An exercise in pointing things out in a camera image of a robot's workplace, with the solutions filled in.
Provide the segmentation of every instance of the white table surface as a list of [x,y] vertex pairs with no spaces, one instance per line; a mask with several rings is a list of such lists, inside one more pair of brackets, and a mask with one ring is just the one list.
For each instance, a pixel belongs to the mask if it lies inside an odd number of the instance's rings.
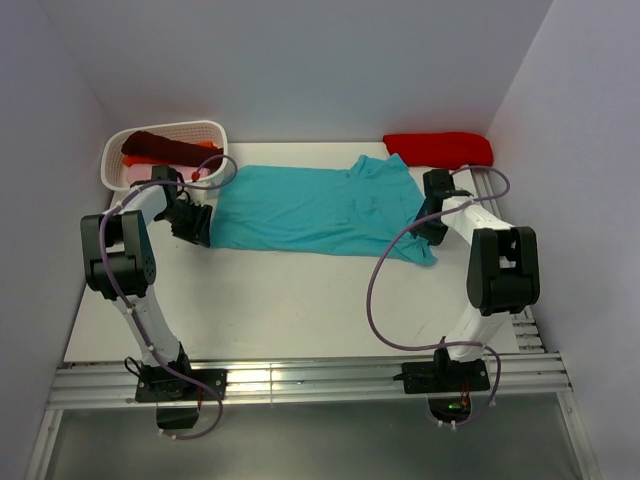
[[[361,154],[388,157],[382,143],[231,144],[229,150],[240,166],[349,168]],[[410,169],[421,191],[426,170]],[[475,192],[469,172],[455,178]],[[158,301],[192,360],[402,354],[380,343],[367,324],[373,257],[205,249],[173,238],[166,222],[150,225],[149,235]],[[462,314],[469,248],[450,232],[433,252],[433,267],[387,260],[378,276],[374,318],[395,342],[437,343]],[[491,345],[500,353],[518,353],[511,322]],[[141,357],[124,318],[85,288],[64,360],[121,361],[129,355]]]

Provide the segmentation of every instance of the cloth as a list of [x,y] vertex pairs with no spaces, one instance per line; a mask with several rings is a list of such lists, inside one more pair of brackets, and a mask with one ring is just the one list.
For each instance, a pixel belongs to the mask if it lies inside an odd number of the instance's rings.
[[408,133],[385,135],[382,141],[389,154],[397,153],[410,167],[493,165],[489,140],[475,133]]
[[[348,170],[247,166],[220,191],[211,246],[380,256],[423,200],[398,155],[363,155]],[[389,256],[436,261],[426,240],[410,234]]]
[[[209,147],[209,148],[217,148],[213,142],[199,142],[196,143],[196,145],[200,145],[201,147]],[[134,165],[138,165],[138,164],[150,164],[150,165],[171,165],[170,162],[165,162],[164,160],[158,160],[156,158],[151,158],[151,157],[140,157],[137,155],[125,155],[125,157],[122,159],[122,163],[124,165],[126,165],[127,167],[131,168]]]
[[[175,165],[198,167],[207,158],[224,153],[221,148],[207,148],[193,143],[169,140],[160,135],[138,130],[129,135],[120,150],[125,155],[136,157],[151,157]],[[209,165],[211,170],[217,170],[222,159]]]

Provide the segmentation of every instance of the black mounting bracket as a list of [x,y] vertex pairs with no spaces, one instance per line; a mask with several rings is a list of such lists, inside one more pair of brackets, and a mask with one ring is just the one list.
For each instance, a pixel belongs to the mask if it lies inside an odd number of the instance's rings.
[[433,354],[432,362],[406,362],[402,373],[393,377],[402,380],[404,393],[452,393],[459,392],[465,385],[470,392],[486,391],[491,388],[487,367],[481,359],[473,362],[451,360],[446,348],[439,348]]
[[[224,399],[227,388],[227,370],[206,368],[193,370],[189,358],[180,345],[177,360],[169,363],[169,367],[183,375],[204,383],[215,391],[220,399]],[[176,378],[162,367],[143,365],[138,378],[136,403],[197,402],[217,400],[212,394],[184,380]],[[156,411],[156,423],[163,430],[193,428],[200,410],[196,407],[159,407]]]

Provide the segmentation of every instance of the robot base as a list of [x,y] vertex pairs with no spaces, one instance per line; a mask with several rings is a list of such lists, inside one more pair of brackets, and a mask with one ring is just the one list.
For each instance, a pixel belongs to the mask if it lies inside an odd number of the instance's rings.
[[446,348],[434,352],[433,362],[403,363],[402,373],[393,379],[403,381],[404,393],[408,395],[459,392],[465,385],[470,392],[491,388],[487,367],[481,359],[456,362],[449,358]]

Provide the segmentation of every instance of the metal frame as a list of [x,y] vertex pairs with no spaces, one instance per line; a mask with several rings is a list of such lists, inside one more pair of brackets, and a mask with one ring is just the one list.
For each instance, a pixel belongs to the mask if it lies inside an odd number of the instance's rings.
[[582,423],[578,404],[576,403],[573,393],[558,393],[558,402],[560,402],[562,416],[564,417],[573,451],[576,454],[576,459],[580,466],[582,478],[585,480],[602,480],[603,477],[600,473],[600,467],[598,467],[596,456],[591,448],[587,430],[584,423]]
[[[492,193],[485,173],[474,173],[473,176],[480,195]],[[485,208],[499,216],[495,201],[486,203]],[[512,321],[520,354],[501,356],[503,373],[499,396],[557,393],[582,475],[585,479],[600,479],[560,354],[546,353],[529,308],[514,315]],[[193,368],[225,368],[229,371],[225,404],[363,401],[415,398],[405,395],[402,382],[394,382],[392,377],[401,372],[403,362],[427,358],[194,362]],[[494,380],[495,360],[491,357],[486,360]],[[45,477],[65,410],[156,408],[156,404],[135,403],[135,389],[136,378],[121,364],[66,365],[59,369],[26,478],[39,480]]]
[[[277,362],[193,362],[192,368],[224,368],[225,404],[301,403],[402,399],[402,382],[393,381],[407,361],[430,357],[284,360]],[[500,395],[570,392],[571,384],[559,354],[502,355]],[[487,359],[495,379],[495,360]],[[135,403],[137,379],[121,364],[72,366],[58,370],[47,408],[52,410],[156,408]],[[488,392],[477,392],[482,396]],[[163,402],[161,406],[195,405]]]
[[47,410],[44,412],[38,438],[31,454],[31,462],[29,462],[27,474],[25,475],[27,480],[44,480],[47,476],[49,460],[51,460],[53,447],[58,437],[58,429],[63,413],[62,410]]

